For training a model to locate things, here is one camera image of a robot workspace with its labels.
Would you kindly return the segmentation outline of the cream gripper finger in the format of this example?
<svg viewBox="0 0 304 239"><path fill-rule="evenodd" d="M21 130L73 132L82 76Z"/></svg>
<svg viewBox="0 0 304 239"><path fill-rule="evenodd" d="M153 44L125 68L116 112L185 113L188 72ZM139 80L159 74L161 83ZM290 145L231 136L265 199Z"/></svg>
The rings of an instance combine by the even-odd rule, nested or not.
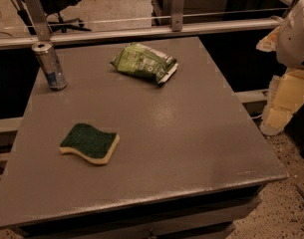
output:
<svg viewBox="0 0 304 239"><path fill-rule="evenodd" d="M259 126L264 135L276 135L284 130L293 118L293 114L286 109L275 107L273 101L280 84L280 78L273 76L267 92L267 104L262 113Z"/></svg>
<svg viewBox="0 0 304 239"><path fill-rule="evenodd" d="M256 45L256 49L262 52L275 52L277 48L277 39L279 27L273 29L267 36L262 38Z"/></svg>

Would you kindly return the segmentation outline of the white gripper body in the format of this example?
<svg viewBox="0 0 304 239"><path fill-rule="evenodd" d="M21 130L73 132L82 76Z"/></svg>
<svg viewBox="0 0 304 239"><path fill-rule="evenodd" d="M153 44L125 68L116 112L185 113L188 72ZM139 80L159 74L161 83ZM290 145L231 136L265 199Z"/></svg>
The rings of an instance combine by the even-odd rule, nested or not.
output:
<svg viewBox="0 0 304 239"><path fill-rule="evenodd" d="M288 68L279 81L273 106L296 113L304 105L304 70Z"/></svg>

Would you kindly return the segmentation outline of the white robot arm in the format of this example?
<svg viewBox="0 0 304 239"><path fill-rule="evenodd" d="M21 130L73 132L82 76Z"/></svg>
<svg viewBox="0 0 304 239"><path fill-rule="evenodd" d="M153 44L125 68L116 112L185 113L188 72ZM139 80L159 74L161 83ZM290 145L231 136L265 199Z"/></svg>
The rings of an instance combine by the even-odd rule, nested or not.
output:
<svg viewBox="0 0 304 239"><path fill-rule="evenodd" d="M286 67L282 77L269 84L267 105L260 130L276 135L304 105L304 0L299 0L280 26L261 39L256 49L276 52L277 61Z"/></svg>

